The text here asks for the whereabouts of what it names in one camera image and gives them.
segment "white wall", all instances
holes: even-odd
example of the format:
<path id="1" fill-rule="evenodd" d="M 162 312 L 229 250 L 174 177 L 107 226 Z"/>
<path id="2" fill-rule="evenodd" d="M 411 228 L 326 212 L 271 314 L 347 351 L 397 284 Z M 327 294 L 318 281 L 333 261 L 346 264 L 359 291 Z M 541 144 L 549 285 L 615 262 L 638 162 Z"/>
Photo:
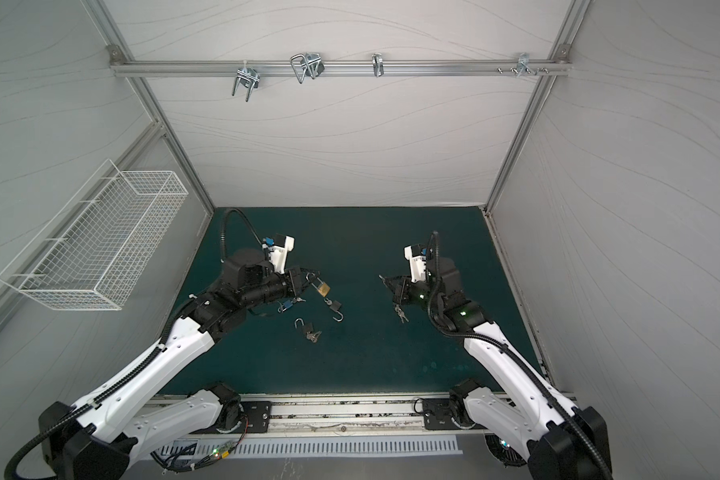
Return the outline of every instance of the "white wall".
<path id="1" fill-rule="evenodd" d="M 106 0 L 138 60 L 546 58 L 570 0 Z M 485 202 L 535 78 L 151 79 L 219 206 Z"/>
<path id="2" fill-rule="evenodd" d="M 597 0 L 494 219 L 617 478 L 720 478 L 720 0 Z"/>
<path id="3" fill-rule="evenodd" d="M 0 270 L 106 158 L 150 123 L 79 0 L 0 1 Z M 174 170 L 162 139 L 137 169 Z M 0 332 L 0 478 L 52 402 L 72 402 L 154 341 L 207 218 L 190 194 L 121 312 L 26 300 Z M 36 448 L 24 475 L 50 470 Z"/>

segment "green work surface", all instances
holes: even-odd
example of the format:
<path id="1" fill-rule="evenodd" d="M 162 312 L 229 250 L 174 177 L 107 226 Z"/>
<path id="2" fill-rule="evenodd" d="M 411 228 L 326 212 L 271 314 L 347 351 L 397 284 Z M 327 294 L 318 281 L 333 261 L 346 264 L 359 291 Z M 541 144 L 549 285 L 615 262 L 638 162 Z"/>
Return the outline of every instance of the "green work surface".
<path id="1" fill-rule="evenodd" d="M 425 244 L 432 230 L 441 236 L 441 255 L 461 271 L 467 295 L 496 320 L 509 341 L 534 368 L 538 364 L 528 334 L 477 207 L 248 208 L 261 237 L 296 239 L 286 266 L 320 270 L 330 285 L 328 298 L 342 303 L 343 322 L 313 288 L 284 313 L 260 306 L 210 351 L 184 368 L 163 394 L 187 394 L 223 381 L 242 393 L 344 393 L 446 391 L 476 378 L 499 385 L 461 343 L 446 338 L 415 306 L 405 307 L 410 322 L 393 310 L 384 276 L 410 274 L 403 249 Z M 219 226 L 213 216 L 187 274 L 178 302 L 208 287 L 220 274 Z M 227 249 L 256 247 L 240 218 L 227 225 Z M 303 318 L 322 331 L 308 341 L 294 320 Z"/>

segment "silver key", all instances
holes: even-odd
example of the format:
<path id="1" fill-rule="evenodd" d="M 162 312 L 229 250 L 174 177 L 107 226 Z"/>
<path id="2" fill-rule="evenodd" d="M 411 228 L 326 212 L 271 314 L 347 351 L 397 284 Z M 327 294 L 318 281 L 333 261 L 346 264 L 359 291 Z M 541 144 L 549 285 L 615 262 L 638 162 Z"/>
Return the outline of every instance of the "silver key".
<path id="1" fill-rule="evenodd" d="M 397 312 L 398 316 L 400 317 L 401 322 L 405 323 L 405 322 L 409 321 L 408 318 L 405 316 L 405 312 L 403 311 L 403 309 L 400 308 L 400 305 L 395 304 L 394 311 Z"/>

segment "white wire basket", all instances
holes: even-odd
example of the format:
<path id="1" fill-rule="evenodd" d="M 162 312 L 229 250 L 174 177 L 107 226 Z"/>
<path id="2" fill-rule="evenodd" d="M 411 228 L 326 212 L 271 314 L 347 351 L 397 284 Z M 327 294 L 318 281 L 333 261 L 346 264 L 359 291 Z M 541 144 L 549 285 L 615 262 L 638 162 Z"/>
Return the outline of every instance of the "white wire basket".
<path id="1" fill-rule="evenodd" d="M 186 196 L 173 171 L 122 171 L 108 160 L 0 281 L 53 310 L 121 310 Z"/>

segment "robotic arm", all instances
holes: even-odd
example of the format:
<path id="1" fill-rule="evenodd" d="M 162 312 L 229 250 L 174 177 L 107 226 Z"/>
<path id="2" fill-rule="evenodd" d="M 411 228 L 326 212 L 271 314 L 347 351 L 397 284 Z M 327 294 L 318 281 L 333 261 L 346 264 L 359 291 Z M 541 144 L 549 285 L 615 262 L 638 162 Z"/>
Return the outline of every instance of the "robotic arm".
<path id="1" fill-rule="evenodd" d="M 440 333 L 460 339 L 464 348 L 504 388 L 514 407 L 475 380 L 451 390 L 455 423 L 478 423 L 501 438 L 501 445 L 528 462 L 536 480 L 610 480 L 610 451 L 603 418 L 589 407 L 579 410 L 525 361 L 499 325 L 466 297 L 461 274 L 440 258 L 439 235 L 429 245 L 404 249 L 410 276 L 382 277 L 393 294 L 395 311 L 417 305 Z"/>
<path id="2" fill-rule="evenodd" d="M 48 407 L 39 418 L 41 434 L 12 457 L 6 479 L 21 480 L 16 472 L 20 460 L 41 444 L 46 463 L 57 475 L 51 479 L 116 480 L 137 460 L 175 438 L 209 427 L 229 432 L 245 419 L 240 396 L 221 383 L 199 390 L 184 402 L 136 416 L 175 374 L 245 321 L 249 309 L 280 300 L 292 305 L 310 286 L 318 288 L 313 283 L 317 281 L 327 292 L 316 270 L 285 268 L 294 245 L 292 237 L 259 240 L 245 215 L 231 211 L 243 218 L 262 248 L 240 249 L 226 256 L 222 234 L 220 277 L 202 293 L 190 295 L 160 338 L 105 384 L 72 406 L 56 402 Z M 225 457 L 234 446 L 221 448 L 187 468 L 161 465 L 174 471 L 202 468 Z"/>

